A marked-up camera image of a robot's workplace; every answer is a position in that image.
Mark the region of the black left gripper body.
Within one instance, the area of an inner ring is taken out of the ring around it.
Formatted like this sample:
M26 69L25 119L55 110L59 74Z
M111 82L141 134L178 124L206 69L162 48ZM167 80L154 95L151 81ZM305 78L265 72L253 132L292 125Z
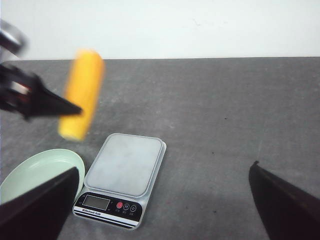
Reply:
M38 76L13 65L0 65L0 109L34 115Z

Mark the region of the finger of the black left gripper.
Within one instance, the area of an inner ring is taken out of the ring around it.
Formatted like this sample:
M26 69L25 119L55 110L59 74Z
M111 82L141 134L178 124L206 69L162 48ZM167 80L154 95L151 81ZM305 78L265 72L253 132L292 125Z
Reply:
M27 78L26 119L43 116L79 115L82 108L48 90L37 75Z

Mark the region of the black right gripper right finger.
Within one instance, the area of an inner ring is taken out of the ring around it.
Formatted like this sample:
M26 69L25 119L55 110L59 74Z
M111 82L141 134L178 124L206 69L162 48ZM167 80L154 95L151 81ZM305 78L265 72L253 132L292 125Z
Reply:
M270 240L318 240L320 199L276 176L255 161L248 182Z

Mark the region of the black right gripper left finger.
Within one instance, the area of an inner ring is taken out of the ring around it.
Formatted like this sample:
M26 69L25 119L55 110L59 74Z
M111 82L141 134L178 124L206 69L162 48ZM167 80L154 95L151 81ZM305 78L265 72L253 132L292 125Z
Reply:
M2 240L56 240L79 186L72 167L0 206Z

